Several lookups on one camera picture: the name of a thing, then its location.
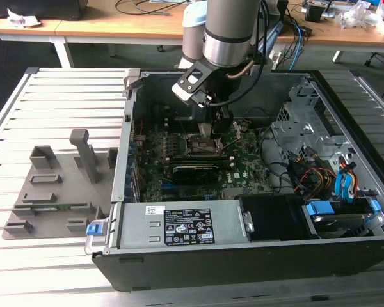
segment warning label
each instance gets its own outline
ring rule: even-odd
[[[164,211],[167,246],[215,243],[210,209]]]

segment white plastic bag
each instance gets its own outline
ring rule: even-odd
[[[354,5],[350,11],[342,12],[336,16],[335,21],[341,28],[362,27],[366,28],[364,20],[371,12],[363,7],[363,4]]]

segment blue tab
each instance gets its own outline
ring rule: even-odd
[[[314,210],[313,206],[310,203],[306,205],[306,209],[310,216],[314,216],[316,214],[316,211]]]
[[[102,235],[102,224],[89,224],[87,226],[87,235]]]
[[[381,211],[381,206],[380,206],[380,204],[378,203],[378,201],[376,201],[376,200],[372,200],[372,201],[370,202],[370,206],[371,206],[371,208],[374,210],[375,213]]]
[[[340,196],[342,180],[343,180],[343,175],[339,171],[337,173],[337,178],[335,179],[335,186],[334,186],[334,192],[335,192],[336,196]]]
[[[350,196],[348,194],[348,189],[351,186],[351,181],[353,181],[353,179],[351,178],[351,176],[349,174],[347,174],[346,179],[344,179],[343,190],[341,191],[341,197],[344,198],[345,200],[347,200],[348,203],[353,202],[353,200],[350,198]]]
[[[334,214],[332,204],[329,201],[312,201],[307,206],[308,214],[311,216],[320,214]]]

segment sticker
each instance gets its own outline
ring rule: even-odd
[[[165,211],[165,206],[146,206],[145,207],[145,215],[151,216],[151,215],[163,215]]]
[[[215,243],[210,209],[164,210],[162,214],[167,246]]]

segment green circuit board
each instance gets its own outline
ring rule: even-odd
[[[222,156],[225,156],[225,159],[232,156],[233,164],[232,161],[227,164],[233,166],[217,171],[217,180],[210,184],[189,185],[173,181],[172,167],[166,163],[166,158],[167,155],[178,158],[190,157],[194,147],[188,149],[186,138],[194,139],[200,136],[165,132],[156,127],[150,129],[145,134],[143,148],[138,151],[140,177],[143,179],[140,201],[229,200],[238,194],[272,193],[266,167],[259,157],[258,131],[249,127],[241,133],[241,139],[236,141],[236,130],[232,126],[230,131],[222,136],[221,142],[225,147]],[[176,143],[176,152],[168,148],[168,142]],[[205,154],[204,150],[197,149],[201,154]]]

